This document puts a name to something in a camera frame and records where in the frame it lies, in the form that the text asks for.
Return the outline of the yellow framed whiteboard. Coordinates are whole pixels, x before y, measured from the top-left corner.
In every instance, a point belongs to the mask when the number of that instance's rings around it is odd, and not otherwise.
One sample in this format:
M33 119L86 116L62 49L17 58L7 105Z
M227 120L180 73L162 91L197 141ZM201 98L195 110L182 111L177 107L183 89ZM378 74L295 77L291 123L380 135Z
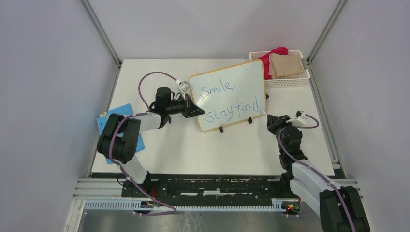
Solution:
M192 101L204 111L197 117L203 132L247 121L267 110L264 66L260 60L193 75Z

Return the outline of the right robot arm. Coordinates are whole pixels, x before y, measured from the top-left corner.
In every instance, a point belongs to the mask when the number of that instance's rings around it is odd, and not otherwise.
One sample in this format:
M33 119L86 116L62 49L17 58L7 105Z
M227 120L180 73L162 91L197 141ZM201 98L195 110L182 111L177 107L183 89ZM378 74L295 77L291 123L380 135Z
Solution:
M319 171L301 149L306 119L319 121L298 111L295 118L267 114L267 129L275 135L279 160L285 172L281 175L279 191L285 197L296 195L313 210L325 232L368 232L371 230L357 188L342 186Z

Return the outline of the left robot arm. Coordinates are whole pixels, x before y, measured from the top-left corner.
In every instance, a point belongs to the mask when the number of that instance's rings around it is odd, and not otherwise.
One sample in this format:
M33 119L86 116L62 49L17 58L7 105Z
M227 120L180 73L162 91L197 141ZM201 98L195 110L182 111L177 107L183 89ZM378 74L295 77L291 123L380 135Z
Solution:
M134 182L133 190L140 197L146 197L152 191L152 184L146 180L149 171L135 154L140 133L163 128L171 115L192 118L205 113L193 103L189 94L182 94L176 99L172 96L170 88L160 87L147 112L129 116L112 113L97 143L97 151L119 166L124 175Z

